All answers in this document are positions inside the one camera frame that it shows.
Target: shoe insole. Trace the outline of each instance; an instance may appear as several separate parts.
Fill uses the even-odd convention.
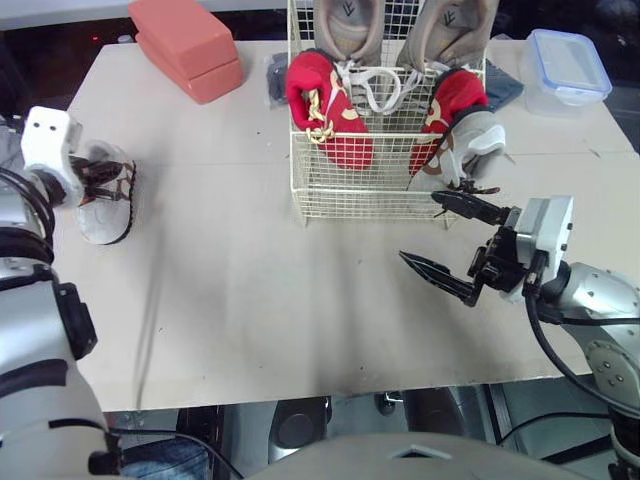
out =
[[[450,3],[440,11],[426,46],[425,59],[438,59],[449,45],[478,28],[476,6],[476,0],[466,0]]]
[[[329,32],[345,56],[357,51],[367,39],[373,6],[370,0],[332,0],[329,6]]]

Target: black cable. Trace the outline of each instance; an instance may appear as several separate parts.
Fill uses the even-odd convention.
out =
[[[536,263],[535,257],[538,255],[546,255],[546,254],[544,252],[536,251],[534,255],[534,261],[531,262],[532,265]],[[530,273],[528,275],[530,275],[531,273],[536,273],[538,276],[540,276],[539,272],[535,272],[533,270],[530,270]],[[564,363],[562,359],[558,356],[558,354],[555,352],[555,350],[547,340],[547,337],[545,336],[542,330],[542,326],[540,325],[540,318],[538,316],[538,307],[536,304],[536,297],[538,292],[531,291],[531,290],[527,291],[525,289],[523,290],[523,294],[525,297],[525,304],[527,306],[527,316],[529,317],[529,323],[531,324],[531,330],[533,331],[533,335],[536,337],[536,340],[538,341],[540,348],[542,348],[542,351],[545,353],[545,355],[551,361],[551,363],[553,363],[553,365],[558,370],[560,370],[560,372],[565,377],[567,377],[567,379],[571,383],[573,383],[576,387],[578,387],[583,392],[588,393],[592,397],[597,398],[601,402],[609,404],[613,408],[616,408],[619,411],[626,413],[627,415],[631,415],[633,417],[640,417],[639,408],[632,407],[631,405],[627,405],[626,403],[620,402],[619,400],[616,400],[615,398],[612,398],[609,395],[605,395],[599,390],[596,390],[590,385],[587,385],[586,383],[582,382],[578,378],[578,376],[573,372],[573,370],[571,370],[567,366],[567,364]]]
[[[525,428],[525,427],[528,427],[532,423],[536,423],[536,422],[539,422],[541,420],[547,420],[549,418],[601,418],[601,419],[610,420],[610,417],[609,417],[609,415],[607,413],[580,413],[580,412],[553,412],[553,413],[547,413],[545,415],[540,415],[538,417],[533,417],[533,418],[527,420],[526,422],[522,422],[520,425],[516,425],[511,430],[509,430],[509,432],[504,437],[502,437],[502,439],[500,439],[500,441],[498,443],[496,443],[496,445],[502,445],[504,442],[507,441],[507,439],[511,435],[516,433],[518,430],[520,430],[522,428]]]
[[[129,428],[110,428],[109,432],[114,435],[167,435],[173,437],[186,438],[192,442],[197,443],[201,447],[205,448],[213,457],[220,460],[220,463],[229,470],[229,472],[236,478],[244,479],[244,476],[236,470],[236,467],[231,465],[231,462],[215,447],[209,445],[207,442],[200,440],[198,437],[188,435],[186,433],[175,432],[173,430],[152,430],[152,429],[129,429]]]
[[[640,325],[640,318],[563,318],[562,323],[566,325],[586,325],[586,326],[605,326],[605,325]]]
[[[53,247],[56,220],[53,209],[42,194],[26,179],[11,170],[0,167],[0,178],[13,187],[33,208],[44,229],[45,241]]]

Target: white shoelace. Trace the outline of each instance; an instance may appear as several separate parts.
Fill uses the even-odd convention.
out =
[[[424,79],[424,74],[413,70],[404,85],[400,81],[398,74],[391,68],[386,67],[367,67],[362,72],[353,72],[356,63],[353,60],[347,62],[336,63],[336,70],[342,79],[342,85],[345,87],[349,95],[352,96],[351,87],[359,86],[365,91],[366,100],[369,107],[375,113],[383,115],[391,115],[400,108],[405,97],[415,88],[420,86]],[[390,79],[391,93],[387,96],[384,105],[380,105],[376,101],[376,95],[371,89],[369,80],[374,77],[382,76]],[[352,101],[359,100],[358,96],[352,96]]]

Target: container lid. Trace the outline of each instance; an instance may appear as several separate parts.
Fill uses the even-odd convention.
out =
[[[593,42],[584,35],[536,29],[530,39],[546,86],[567,93],[586,90],[602,95],[603,99],[611,92],[611,82],[600,56]]]

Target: red shoe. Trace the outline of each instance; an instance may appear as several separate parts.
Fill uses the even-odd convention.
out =
[[[286,94],[293,122],[331,161],[350,170],[371,166],[371,138],[335,136],[369,130],[354,110],[333,63],[323,53],[307,50],[293,59],[287,71]]]
[[[438,133],[442,138],[465,115],[478,110],[488,110],[489,97],[484,93],[480,79],[463,69],[452,69],[438,78],[434,89],[429,114],[422,133]],[[409,172],[414,176],[423,166],[430,175],[442,173],[440,165],[429,165],[438,150],[439,141],[416,144],[411,149]]]

